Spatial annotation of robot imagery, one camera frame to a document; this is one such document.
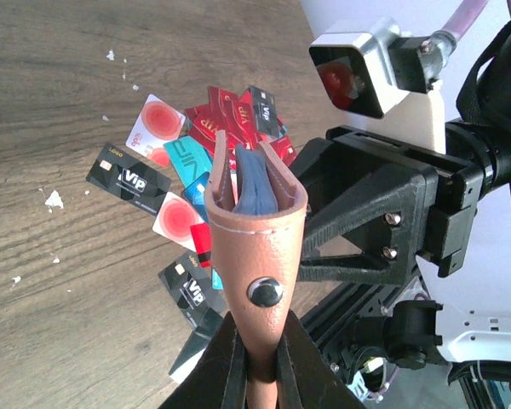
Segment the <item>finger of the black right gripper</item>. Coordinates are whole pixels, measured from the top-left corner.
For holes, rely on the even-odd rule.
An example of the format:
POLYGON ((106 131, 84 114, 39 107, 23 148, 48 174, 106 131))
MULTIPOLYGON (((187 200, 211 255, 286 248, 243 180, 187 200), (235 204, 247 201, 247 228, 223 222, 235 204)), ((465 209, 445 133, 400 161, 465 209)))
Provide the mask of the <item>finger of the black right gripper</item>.
POLYGON ((324 206, 313 206, 298 280, 406 284, 438 181, 431 166, 386 164, 324 206))

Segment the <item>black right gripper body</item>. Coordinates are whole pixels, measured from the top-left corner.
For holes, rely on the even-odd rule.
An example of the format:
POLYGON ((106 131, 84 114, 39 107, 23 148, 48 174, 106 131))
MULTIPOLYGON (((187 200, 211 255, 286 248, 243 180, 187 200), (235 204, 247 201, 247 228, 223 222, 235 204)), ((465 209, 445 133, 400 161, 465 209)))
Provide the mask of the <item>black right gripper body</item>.
POLYGON ((290 165, 308 193, 301 277, 410 277, 463 265, 484 174, 473 162, 348 127, 290 165))

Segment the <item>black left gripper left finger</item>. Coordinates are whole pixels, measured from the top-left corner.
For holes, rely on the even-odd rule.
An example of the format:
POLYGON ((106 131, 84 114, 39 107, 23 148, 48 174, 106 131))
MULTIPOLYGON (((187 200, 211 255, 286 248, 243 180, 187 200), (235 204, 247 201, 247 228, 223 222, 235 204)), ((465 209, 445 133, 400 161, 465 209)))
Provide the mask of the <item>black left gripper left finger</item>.
POLYGON ((162 409, 241 409, 246 407, 246 349, 227 314, 207 349, 162 409))

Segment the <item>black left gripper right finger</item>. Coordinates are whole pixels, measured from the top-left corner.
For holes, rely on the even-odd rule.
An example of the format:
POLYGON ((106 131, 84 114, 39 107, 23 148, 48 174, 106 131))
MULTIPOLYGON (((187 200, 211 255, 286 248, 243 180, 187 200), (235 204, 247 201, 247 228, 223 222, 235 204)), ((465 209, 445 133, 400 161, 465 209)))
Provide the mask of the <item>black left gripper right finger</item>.
POLYGON ((364 405, 327 365, 293 311, 276 351, 278 406, 293 409, 355 409, 364 405))

